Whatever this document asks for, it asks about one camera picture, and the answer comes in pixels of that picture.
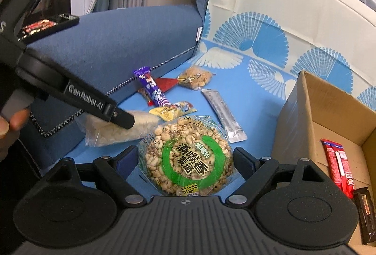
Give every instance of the black snack wrapper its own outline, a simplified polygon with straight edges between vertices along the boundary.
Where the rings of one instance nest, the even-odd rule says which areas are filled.
[[[374,242],[376,241],[376,218],[368,187],[356,189],[353,194],[354,203],[359,213],[362,243],[368,244]]]

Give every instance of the ribbed black surface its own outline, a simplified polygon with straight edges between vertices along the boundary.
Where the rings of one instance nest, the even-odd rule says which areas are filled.
[[[27,242],[14,254],[354,255],[356,253],[345,245],[327,251],[301,251],[284,246],[261,232],[246,210],[228,208],[218,197],[155,197],[143,208],[126,210],[114,228],[87,245],[65,250],[49,250]]]

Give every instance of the purple snack wrapper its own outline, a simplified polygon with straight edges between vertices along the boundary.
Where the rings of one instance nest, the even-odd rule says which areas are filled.
[[[166,98],[165,94],[163,94],[159,86],[157,86],[157,83],[155,83],[154,79],[152,78],[149,66],[143,66],[138,70],[135,70],[133,74],[135,74],[138,80],[140,80],[142,86],[147,90],[157,107],[170,105],[170,102]]]

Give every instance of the round black disc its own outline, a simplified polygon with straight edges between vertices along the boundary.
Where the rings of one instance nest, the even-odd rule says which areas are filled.
[[[116,204],[100,190],[53,185],[20,202],[13,220],[27,240],[44,247],[67,248],[104,234],[116,214]]]
[[[303,249],[345,243],[358,222],[351,200],[338,187],[319,182],[270,191],[257,202],[255,214],[271,237]]]

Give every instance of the silver stick packet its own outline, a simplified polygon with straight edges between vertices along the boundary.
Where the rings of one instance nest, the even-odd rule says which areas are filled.
[[[229,107],[223,101],[221,94],[217,90],[211,89],[202,89],[201,92],[221,121],[230,143],[246,140],[246,133],[236,121],[234,115],[232,115]]]

